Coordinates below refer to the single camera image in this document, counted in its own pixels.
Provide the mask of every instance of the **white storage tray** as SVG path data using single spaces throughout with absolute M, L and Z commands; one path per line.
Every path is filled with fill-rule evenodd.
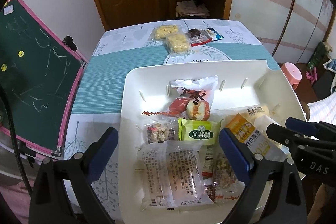
M 171 80 L 200 79 L 218 76 L 211 109 L 228 109 L 268 104 L 277 106 L 276 122 L 283 125 L 288 117 L 305 120 L 299 100 L 281 70 L 270 70 L 266 60 L 210 61 L 143 67 L 132 70 L 125 79 L 119 131 L 118 186 L 120 210 L 126 224 L 214 224 L 221 223 L 235 204 L 167 210 L 146 208 L 141 211 L 144 197 L 142 171 L 137 171 L 138 147 L 144 145 L 137 128 L 143 111 L 163 111 L 177 97 L 167 95 Z M 270 191 L 266 185 L 259 206 L 263 206 Z

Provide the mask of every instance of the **metal bolt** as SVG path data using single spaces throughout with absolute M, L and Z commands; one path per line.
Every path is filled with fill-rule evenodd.
M 290 164 L 290 165 L 293 165 L 293 164 L 294 164 L 294 161 L 293 161 L 293 159 L 291 159 L 291 158 L 287 158 L 287 163 Z
M 256 153 L 256 154 L 254 154 L 254 158 L 256 160 L 262 160 L 264 157 L 262 156 L 262 154 Z
M 83 157 L 83 153 L 82 152 L 77 152 L 76 154 L 74 154 L 73 156 L 76 160 L 79 160 Z
M 50 162 L 50 158 L 45 157 L 45 158 L 43 159 L 43 163 L 44 163 L 44 164 L 47 164 L 47 163 L 49 163 L 49 162 Z

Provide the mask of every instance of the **pink plastic stool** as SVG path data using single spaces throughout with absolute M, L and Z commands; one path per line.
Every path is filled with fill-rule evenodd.
M 302 75 L 298 67 L 287 62 L 282 65 L 281 70 L 295 90 L 302 79 Z

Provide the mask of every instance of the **green chalkboard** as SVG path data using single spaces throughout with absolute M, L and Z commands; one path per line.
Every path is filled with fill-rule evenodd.
M 2 8 L 0 83 L 16 134 L 56 151 L 67 100 L 83 64 L 38 21 L 22 0 L 10 0 Z M 5 113 L 2 102 L 0 110 Z M 9 128 L 6 116 L 2 124 Z

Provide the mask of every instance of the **blue gripper pad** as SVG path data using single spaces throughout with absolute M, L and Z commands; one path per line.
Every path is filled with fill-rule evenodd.
M 226 130 L 229 130 L 229 129 L 224 128 L 220 131 L 219 144 L 221 148 L 223 149 L 225 156 L 229 160 L 229 163 L 231 164 L 232 169 L 235 172 L 238 180 L 244 182 L 245 185 L 248 185 L 250 181 L 249 174 L 250 174 L 250 170 L 252 166 L 244 158 L 243 154 L 241 153 L 237 145 L 234 143 L 232 138 L 228 135 L 232 133 L 231 132 L 228 133 Z
M 286 128 L 293 130 L 301 135 L 306 135 L 311 137 L 318 132 L 318 129 L 310 122 L 302 121 L 295 118 L 288 118 L 286 120 Z
M 85 152 L 88 157 L 88 173 L 86 180 L 89 184 L 99 180 L 106 164 L 118 144 L 118 131 L 109 127 L 101 138 L 92 143 Z

